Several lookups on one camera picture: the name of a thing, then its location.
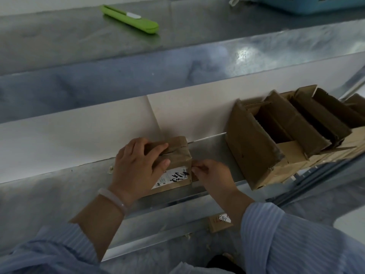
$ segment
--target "person's left hand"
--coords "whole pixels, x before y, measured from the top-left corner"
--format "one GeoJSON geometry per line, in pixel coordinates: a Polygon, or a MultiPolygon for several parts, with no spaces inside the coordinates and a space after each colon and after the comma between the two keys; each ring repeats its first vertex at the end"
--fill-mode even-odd
{"type": "Polygon", "coordinates": [[[169,146],[168,143],[155,147],[145,155],[147,143],[147,138],[132,139],[115,158],[109,190],[128,207],[145,196],[170,165],[170,160],[166,159],[152,167],[161,152],[169,146]]]}

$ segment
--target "sleeve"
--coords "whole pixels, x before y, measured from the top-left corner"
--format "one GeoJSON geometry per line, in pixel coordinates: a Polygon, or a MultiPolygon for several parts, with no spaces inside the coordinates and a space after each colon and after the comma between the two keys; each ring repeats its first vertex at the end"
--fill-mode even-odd
{"type": "Polygon", "coordinates": [[[32,240],[14,248],[0,273],[103,273],[93,244],[79,225],[42,228],[32,240]]]}
{"type": "Polygon", "coordinates": [[[365,246],[341,231],[251,204],[241,237],[247,273],[365,273],[365,246]]]}

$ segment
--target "green utility knife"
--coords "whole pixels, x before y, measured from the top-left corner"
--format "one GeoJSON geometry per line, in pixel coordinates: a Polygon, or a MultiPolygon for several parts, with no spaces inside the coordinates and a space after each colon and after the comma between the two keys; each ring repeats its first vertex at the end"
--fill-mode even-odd
{"type": "Polygon", "coordinates": [[[156,33],[158,31],[158,23],[142,18],[137,14],[131,12],[124,12],[107,5],[102,5],[100,9],[104,14],[113,17],[121,22],[124,22],[128,25],[131,25],[137,29],[140,29],[146,33],[156,33]]]}

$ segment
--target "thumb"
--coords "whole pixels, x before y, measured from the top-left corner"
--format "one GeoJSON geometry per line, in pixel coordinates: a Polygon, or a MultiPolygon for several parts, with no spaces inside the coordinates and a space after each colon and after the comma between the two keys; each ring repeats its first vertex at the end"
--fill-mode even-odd
{"type": "Polygon", "coordinates": [[[166,159],[160,162],[152,171],[152,180],[155,182],[161,178],[162,174],[166,171],[167,167],[170,165],[170,160],[166,159]]]}
{"type": "Polygon", "coordinates": [[[198,178],[198,180],[202,180],[207,175],[203,170],[201,170],[198,167],[193,166],[191,168],[191,171],[195,174],[195,176],[198,178]]]}

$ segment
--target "gray marble floor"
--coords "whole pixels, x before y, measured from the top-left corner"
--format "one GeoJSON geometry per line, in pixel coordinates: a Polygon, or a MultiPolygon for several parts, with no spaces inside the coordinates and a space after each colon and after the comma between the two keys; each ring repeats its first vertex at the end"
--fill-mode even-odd
{"type": "MultiPolygon", "coordinates": [[[[283,209],[310,221],[332,225],[335,219],[362,205],[365,205],[365,179],[288,204],[283,209]]],[[[233,254],[238,265],[243,266],[240,235],[235,228],[214,235],[201,230],[108,260],[102,263],[102,268],[110,273],[168,273],[180,261],[204,267],[213,256],[223,252],[233,254]]]]}

